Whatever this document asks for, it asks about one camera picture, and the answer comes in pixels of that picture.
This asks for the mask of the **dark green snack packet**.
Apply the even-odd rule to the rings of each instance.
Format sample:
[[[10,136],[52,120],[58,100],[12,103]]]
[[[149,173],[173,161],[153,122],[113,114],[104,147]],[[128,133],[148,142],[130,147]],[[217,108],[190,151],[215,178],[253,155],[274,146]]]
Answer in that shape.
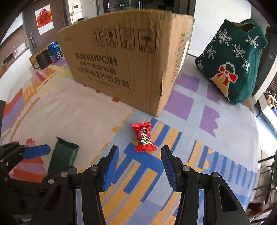
[[[79,145],[57,136],[57,142],[48,167],[48,175],[56,174],[62,169],[73,166]]]

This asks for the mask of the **colourful patterned tablecloth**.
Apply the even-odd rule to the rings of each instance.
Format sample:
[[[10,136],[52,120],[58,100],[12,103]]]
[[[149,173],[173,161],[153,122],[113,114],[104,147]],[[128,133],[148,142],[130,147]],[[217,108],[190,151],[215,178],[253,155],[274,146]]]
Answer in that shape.
[[[151,123],[156,151],[136,152],[133,123]],[[246,209],[257,179],[258,132],[248,104],[231,105],[188,57],[159,117],[75,82],[65,60],[28,72],[10,92],[1,141],[54,148],[57,136],[79,145],[78,172],[114,145],[119,162],[100,194],[108,224],[173,224],[180,194],[169,186],[160,152],[200,173],[218,172]]]

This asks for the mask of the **woven yellow basket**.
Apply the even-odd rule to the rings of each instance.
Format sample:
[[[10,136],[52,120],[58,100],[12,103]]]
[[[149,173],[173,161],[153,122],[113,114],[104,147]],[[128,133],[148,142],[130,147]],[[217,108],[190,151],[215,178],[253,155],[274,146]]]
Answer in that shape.
[[[36,57],[42,53],[44,50],[48,49],[48,45],[44,46],[43,48],[41,48],[39,51],[37,51],[36,53],[34,53],[31,57],[29,57],[30,63],[31,65],[35,64],[36,61]]]

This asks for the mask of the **black mug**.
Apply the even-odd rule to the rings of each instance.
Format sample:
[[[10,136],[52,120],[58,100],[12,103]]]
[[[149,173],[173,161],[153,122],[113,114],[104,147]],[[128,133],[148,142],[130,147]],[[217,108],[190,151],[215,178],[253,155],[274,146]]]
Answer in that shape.
[[[40,54],[35,57],[35,61],[33,62],[32,66],[34,69],[45,69],[52,63],[51,56],[49,54],[48,49],[43,50]]]

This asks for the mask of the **red wrapped candy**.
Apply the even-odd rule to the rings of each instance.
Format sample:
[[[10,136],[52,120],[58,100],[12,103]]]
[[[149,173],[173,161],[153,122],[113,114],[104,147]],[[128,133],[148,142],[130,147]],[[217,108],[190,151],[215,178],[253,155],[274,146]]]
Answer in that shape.
[[[133,123],[131,127],[135,131],[138,141],[136,152],[156,151],[156,146],[151,141],[150,122]]]

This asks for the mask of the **blue Pepsi can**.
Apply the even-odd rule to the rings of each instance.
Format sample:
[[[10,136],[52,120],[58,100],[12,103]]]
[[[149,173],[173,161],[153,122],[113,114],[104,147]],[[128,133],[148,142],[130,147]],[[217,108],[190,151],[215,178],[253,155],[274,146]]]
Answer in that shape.
[[[63,57],[61,47],[57,41],[48,45],[48,52],[52,59],[52,62],[57,62]]]

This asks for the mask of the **green knitted Christmas bag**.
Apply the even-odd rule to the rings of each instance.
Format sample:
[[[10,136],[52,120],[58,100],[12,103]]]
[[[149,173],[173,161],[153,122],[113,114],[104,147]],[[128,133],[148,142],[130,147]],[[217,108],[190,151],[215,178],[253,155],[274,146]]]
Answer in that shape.
[[[224,20],[195,64],[227,101],[236,105],[252,95],[267,44],[262,27],[255,20]]]

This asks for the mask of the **brown cardboard box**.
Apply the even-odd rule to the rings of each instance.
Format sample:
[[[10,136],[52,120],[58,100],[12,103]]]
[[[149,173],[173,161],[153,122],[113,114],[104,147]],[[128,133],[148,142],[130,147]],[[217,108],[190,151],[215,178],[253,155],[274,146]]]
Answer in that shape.
[[[57,34],[76,82],[158,116],[179,77],[193,25],[191,15],[130,9],[83,20]]]

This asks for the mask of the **red fu wall poster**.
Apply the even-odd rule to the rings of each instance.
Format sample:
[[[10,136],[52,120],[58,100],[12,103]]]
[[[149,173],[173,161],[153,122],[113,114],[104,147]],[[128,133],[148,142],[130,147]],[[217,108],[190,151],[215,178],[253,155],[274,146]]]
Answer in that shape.
[[[38,33],[43,35],[54,28],[50,4],[35,11]]]

